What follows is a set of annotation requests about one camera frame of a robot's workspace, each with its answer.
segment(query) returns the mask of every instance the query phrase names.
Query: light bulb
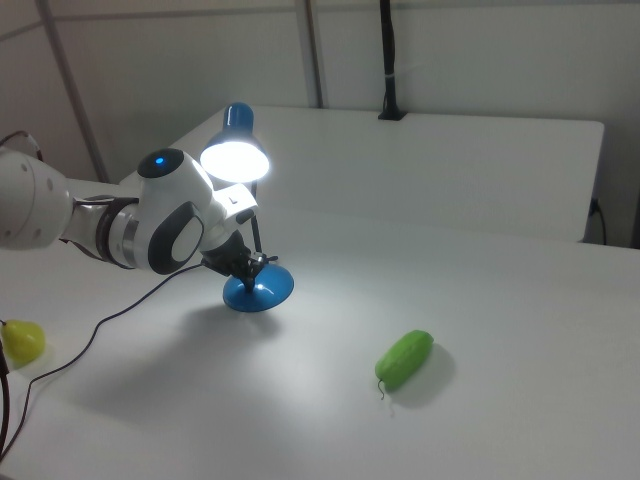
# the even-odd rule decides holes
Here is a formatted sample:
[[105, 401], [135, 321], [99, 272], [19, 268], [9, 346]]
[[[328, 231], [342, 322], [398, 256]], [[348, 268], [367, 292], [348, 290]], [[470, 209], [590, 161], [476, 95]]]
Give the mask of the light bulb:
[[269, 171], [264, 152], [245, 142], [211, 145], [202, 152], [200, 164], [210, 175], [232, 183], [252, 182]]

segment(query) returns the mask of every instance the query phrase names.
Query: lamp base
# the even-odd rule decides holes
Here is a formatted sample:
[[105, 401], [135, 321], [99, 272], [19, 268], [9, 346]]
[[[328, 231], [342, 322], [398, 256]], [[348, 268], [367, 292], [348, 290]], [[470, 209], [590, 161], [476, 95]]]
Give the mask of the lamp base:
[[253, 292], [247, 293], [241, 280], [231, 277], [222, 290], [222, 298], [238, 312], [262, 312], [284, 302], [293, 291], [293, 277], [286, 268], [265, 265], [256, 277]]

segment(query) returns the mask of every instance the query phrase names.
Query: table surface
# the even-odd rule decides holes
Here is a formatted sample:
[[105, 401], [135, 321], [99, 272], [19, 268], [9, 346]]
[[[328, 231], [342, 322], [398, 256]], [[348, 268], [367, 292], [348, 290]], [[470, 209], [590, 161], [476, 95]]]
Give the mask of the table surface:
[[[302, 207], [259, 217], [285, 303], [237, 313], [223, 277], [172, 280], [36, 388], [4, 477], [635, 477], [636, 251]], [[9, 376], [15, 426], [29, 378], [161, 278], [60, 243], [0, 262], [2, 317], [48, 335]], [[434, 349], [380, 400], [375, 362], [416, 328]]]
[[[597, 122], [253, 107], [272, 174], [262, 205], [579, 241], [604, 126]], [[174, 146], [198, 158], [219, 112]]]

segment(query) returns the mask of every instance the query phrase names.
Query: black pole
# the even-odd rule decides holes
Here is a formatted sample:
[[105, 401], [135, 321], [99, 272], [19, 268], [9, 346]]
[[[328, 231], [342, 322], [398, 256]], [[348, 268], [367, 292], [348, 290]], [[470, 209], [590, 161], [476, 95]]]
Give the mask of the black pole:
[[[251, 195], [253, 195], [253, 198], [256, 198], [257, 190], [258, 181], [254, 180], [251, 182]], [[262, 253], [262, 242], [260, 241], [260, 230], [258, 230], [258, 219], [255, 216], [251, 217], [251, 230], [253, 231], [253, 246], [255, 251]]]
[[391, 1], [380, 0], [380, 22], [382, 24], [382, 53], [384, 56], [385, 94], [380, 120], [402, 120], [407, 112], [401, 112], [396, 101], [396, 45], [391, 23]]

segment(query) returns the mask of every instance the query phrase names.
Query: yellow fruit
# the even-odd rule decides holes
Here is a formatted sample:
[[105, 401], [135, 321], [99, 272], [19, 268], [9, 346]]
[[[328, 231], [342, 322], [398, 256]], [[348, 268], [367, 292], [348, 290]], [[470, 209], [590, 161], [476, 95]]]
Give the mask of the yellow fruit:
[[7, 320], [2, 325], [2, 343], [14, 362], [29, 363], [44, 352], [44, 331], [34, 322]]

